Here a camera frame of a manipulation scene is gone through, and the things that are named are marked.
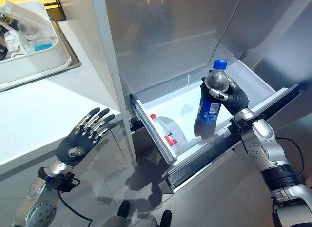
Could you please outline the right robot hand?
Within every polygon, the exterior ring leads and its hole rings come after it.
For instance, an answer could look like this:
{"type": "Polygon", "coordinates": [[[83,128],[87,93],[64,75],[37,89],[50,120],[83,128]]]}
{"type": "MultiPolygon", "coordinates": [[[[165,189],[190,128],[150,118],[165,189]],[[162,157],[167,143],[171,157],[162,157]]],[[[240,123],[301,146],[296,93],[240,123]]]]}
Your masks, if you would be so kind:
{"type": "Polygon", "coordinates": [[[201,97],[203,97],[203,99],[211,103],[223,104],[233,116],[239,111],[248,108],[249,100],[246,93],[230,76],[227,76],[229,88],[225,93],[223,93],[223,95],[225,95],[225,98],[223,100],[210,95],[209,89],[205,86],[204,79],[205,77],[201,78],[203,82],[200,86],[201,97]]]}

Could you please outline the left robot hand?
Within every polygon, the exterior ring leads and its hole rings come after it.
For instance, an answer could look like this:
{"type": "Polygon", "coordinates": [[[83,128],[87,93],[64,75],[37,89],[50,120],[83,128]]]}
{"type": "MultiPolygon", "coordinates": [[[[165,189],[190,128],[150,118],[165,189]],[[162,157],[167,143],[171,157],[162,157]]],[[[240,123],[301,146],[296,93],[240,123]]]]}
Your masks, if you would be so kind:
{"type": "Polygon", "coordinates": [[[110,109],[94,108],[72,129],[56,149],[57,159],[68,166],[76,166],[116,126],[110,109]]]}

